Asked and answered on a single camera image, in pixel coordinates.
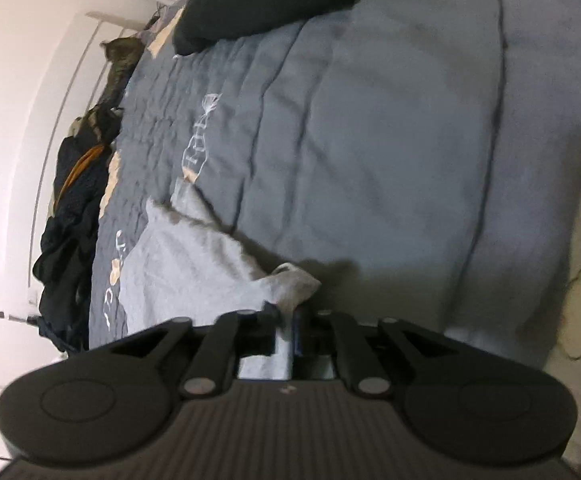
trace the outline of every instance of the gray cloth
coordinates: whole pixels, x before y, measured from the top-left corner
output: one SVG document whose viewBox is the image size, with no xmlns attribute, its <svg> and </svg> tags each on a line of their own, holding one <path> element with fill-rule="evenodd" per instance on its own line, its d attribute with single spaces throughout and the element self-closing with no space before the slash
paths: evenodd
<svg viewBox="0 0 581 480">
<path fill-rule="evenodd" d="M 485 308 L 494 338 L 516 338 L 539 298 L 559 306 L 581 188 L 581 0 L 360 0 L 173 54 L 144 56 L 128 86 L 93 266 L 93 347 L 126 330 L 107 294 L 117 233 L 137 243 L 142 205 L 167 200 L 182 166 L 265 271 L 293 262 L 323 283 L 320 308 L 468 332 Z M 531 141 L 550 147 L 526 157 Z M 187 158 L 196 147 L 203 156 Z M 511 300 L 481 279 L 504 256 L 529 262 L 506 281 L 520 291 Z"/>
<path fill-rule="evenodd" d="M 581 189 L 581 0 L 503 0 L 499 133 L 449 335 L 541 367 Z"/>
<path fill-rule="evenodd" d="M 180 178 L 170 206 L 146 202 L 148 225 L 124 262 L 120 302 L 128 333 L 187 316 L 210 325 L 226 312 L 274 304 L 285 321 L 272 357 L 242 360 L 240 377 L 287 379 L 291 368 L 293 310 L 320 283 L 285 264 L 267 275 L 241 244 L 219 230 L 195 188 Z"/>
</svg>

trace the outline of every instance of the black device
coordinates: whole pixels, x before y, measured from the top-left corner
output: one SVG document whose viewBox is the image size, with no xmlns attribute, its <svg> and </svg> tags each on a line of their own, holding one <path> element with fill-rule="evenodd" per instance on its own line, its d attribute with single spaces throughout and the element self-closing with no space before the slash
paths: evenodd
<svg viewBox="0 0 581 480">
<path fill-rule="evenodd" d="M 332 356 L 336 377 L 237 379 L 275 330 L 267 311 L 173 319 L 17 379 L 0 480 L 577 477 L 560 459 L 575 402 L 540 371 L 403 320 L 300 310 L 298 361 Z"/>
</svg>

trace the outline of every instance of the embroidered bottle pattern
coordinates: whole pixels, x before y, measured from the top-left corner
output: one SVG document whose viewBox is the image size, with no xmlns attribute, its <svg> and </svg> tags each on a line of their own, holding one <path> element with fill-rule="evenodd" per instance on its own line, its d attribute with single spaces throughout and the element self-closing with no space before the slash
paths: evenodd
<svg viewBox="0 0 581 480">
<path fill-rule="evenodd" d="M 221 94 L 206 94 L 204 96 L 202 100 L 204 113 L 193 125 L 192 137 L 182 155 L 182 172 L 184 173 L 184 178 L 192 183 L 195 183 L 197 177 L 200 176 L 202 168 L 206 164 L 206 160 L 208 160 L 204 134 L 206 126 L 208 126 L 208 116 L 217 108 L 219 98 L 221 98 Z"/>
</svg>

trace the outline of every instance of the gray comforter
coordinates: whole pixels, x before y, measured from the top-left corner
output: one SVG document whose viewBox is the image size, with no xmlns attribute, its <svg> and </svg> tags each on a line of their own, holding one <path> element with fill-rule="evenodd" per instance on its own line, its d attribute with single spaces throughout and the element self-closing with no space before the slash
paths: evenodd
<svg viewBox="0 0 581 480">
<path fill-rule="evenodd" d="M 111 261 L 147 197 L 193 172 L 265 270 L 323 282 L 320 307 L 541 364 L 581 189 L 581 0 L 360 0 L 173 54 L 128 86 L 92 346 L 125 334 Z"/>
</svg>

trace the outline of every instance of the orange strap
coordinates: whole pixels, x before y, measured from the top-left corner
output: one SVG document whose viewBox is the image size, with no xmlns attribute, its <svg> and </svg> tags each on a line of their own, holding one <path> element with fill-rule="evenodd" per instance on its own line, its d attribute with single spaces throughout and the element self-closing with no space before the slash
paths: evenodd
<svg viewBox="0 0 581 480">
<path fill-rule="evenodd" d="M 82 155 L 79 160 L 73 166 L 73 169 L 70 170 L 70 173 L 66 177 L 64 181 L 64 185 L 61 187 L 59 191 L 59 196 L 56 197 L 55 202 L 53 204 L 52 212 L 55 214 L 55 210 L 57 209 L 57 205 L 59 203 L 59 199 L 64 194 L 64 192 L 77 180 L 77 177 L 84 173 L 84 170 L 93 162 L 98 156 L 102 154 L 104 151 L 105 146 L 103 144 L 97 144 L 93 146 L 90 150 L 88 150 L 84 155 Z"/>
</svg>

